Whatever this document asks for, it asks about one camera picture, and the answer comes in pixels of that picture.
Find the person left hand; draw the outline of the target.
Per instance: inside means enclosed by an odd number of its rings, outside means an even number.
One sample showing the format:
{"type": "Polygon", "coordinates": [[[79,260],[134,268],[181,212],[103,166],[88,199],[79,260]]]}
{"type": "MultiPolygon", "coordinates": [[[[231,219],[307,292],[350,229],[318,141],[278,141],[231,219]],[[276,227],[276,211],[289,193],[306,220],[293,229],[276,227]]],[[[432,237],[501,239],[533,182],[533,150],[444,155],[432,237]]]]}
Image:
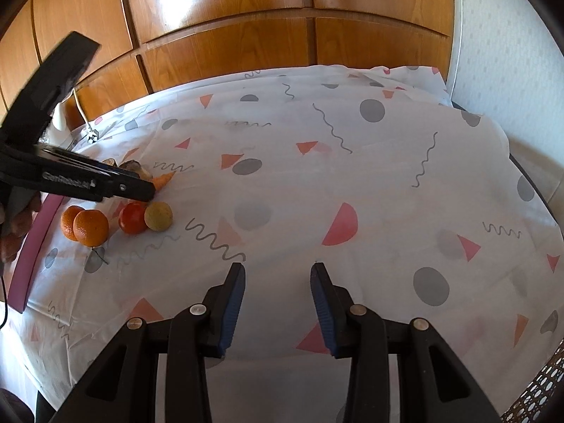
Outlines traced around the person left hand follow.
{"type": "Polygon", "coordinates": [[[28,206],[11,220],[10,233],[1,239],[1,261],[3,264],[15,260],[25,237],[31,230],[33,216],[41,210],[41,206],[40,193],[35,192],[28,206]]]}

